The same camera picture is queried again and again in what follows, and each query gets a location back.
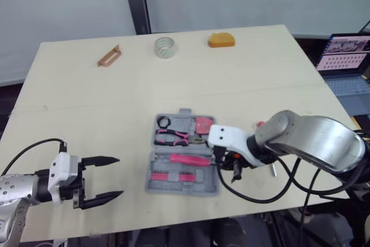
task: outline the laptop screen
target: laptop screen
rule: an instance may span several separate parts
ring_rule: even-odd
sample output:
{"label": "laptop screen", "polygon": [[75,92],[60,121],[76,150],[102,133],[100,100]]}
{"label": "laptop screen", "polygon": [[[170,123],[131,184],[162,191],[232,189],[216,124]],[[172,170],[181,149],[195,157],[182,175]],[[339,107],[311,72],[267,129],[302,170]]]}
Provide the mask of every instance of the laptop screen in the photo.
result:
{"label": "laptop screen", "polygon": [[362,74],[369,63],[369,53],[369,35],[333,35],[316,64],[316,69],[325,76]]}

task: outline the pink pliers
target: pink pliers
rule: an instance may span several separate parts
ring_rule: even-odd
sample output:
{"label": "pink pliers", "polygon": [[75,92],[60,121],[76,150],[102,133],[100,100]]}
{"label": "pink pliers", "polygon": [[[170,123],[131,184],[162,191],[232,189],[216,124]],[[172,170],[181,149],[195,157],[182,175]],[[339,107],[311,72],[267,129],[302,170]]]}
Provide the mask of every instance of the pink pliers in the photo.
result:
{"label": "pink pliers", "polygon": [[167,130],[167,129],[161,129],[156,131],[157,134],[171,134],[175,135],[177,137],[180,137],[180,140],[175,141],[164,141],[164,140],[155,140],[155,145],[160,146],[188,146],[189,144],[203,144],[206,143],[206,140],[204,138],[189,135],[186,132],[180,132],[176,130]]}

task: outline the tool kit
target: tool kit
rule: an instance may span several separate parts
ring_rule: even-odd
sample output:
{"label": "tool kit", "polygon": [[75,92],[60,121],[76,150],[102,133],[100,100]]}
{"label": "tool kit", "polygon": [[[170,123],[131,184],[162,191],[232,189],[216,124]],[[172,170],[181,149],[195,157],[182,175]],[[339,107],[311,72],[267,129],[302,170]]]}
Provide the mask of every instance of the tool kit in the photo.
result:
{"label": "tool kit", "polygon": [[216,196],[219,178],[207,139],[211,116],[159,114],[154,121],[146,190],[149,193]]}

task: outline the wooden table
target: wooden table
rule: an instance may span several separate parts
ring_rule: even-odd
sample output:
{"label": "wooden table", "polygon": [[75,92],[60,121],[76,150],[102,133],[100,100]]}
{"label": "wooden table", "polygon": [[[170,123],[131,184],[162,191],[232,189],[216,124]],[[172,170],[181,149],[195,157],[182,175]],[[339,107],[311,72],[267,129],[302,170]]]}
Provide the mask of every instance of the wooden table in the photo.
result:
{"label": "wooden table", "polygon": [[[302,206],[305,193],[295,186],[277,202],[254,204],[223,187],[217,197],[188,197],[145,192],[153,120],[158,113],[191,108],[212,115],[220,124],[253,132],[253,126],[276,112],[324,115],[354,125],[337,98],[283,25],[226,30],[234,47],[207,46],[213,32],[197,31],[144,36],[48,42],[38,54],[0,141],[3,168],[24,147],[45,138],[68,142],[80,157],[115,156],[121,161],[88,169],[89,197],[125,190],[119,198],[93,209],[72,209],[71,201],[32,207],[23,241],[79,237],[225,216]],[[177,45],[168,60],[154,54],[157,38]],[[97,61],[119,44],[123,55],[110,67]],[[57,145],[49,143],[25,154],[10,172],[30,173],[50,166]],[[284,160],[292,167],[295,156]],[[276,164],[246,169],[232,186],[255,198],[279,192],[287,181]],[[315,168],[301,163],[297,178],[308,186]],[[232,173],[224,173],[231,180]],[[319,175],[315,188],[337,187],[331,175]],[[325,202],[316,196],[310,204]]]}

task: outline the laptop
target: laptop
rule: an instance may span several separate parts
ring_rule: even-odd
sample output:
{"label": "laptop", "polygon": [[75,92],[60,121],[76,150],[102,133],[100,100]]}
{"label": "laptop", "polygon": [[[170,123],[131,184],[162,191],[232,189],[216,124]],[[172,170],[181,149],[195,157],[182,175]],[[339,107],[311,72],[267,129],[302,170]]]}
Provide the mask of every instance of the laptop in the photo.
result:
{"label": "laptop", "polygon": [[370,80],[361,76],[369,65],[369,34],[333,34],[316,63],[350,116],[370,113]]}

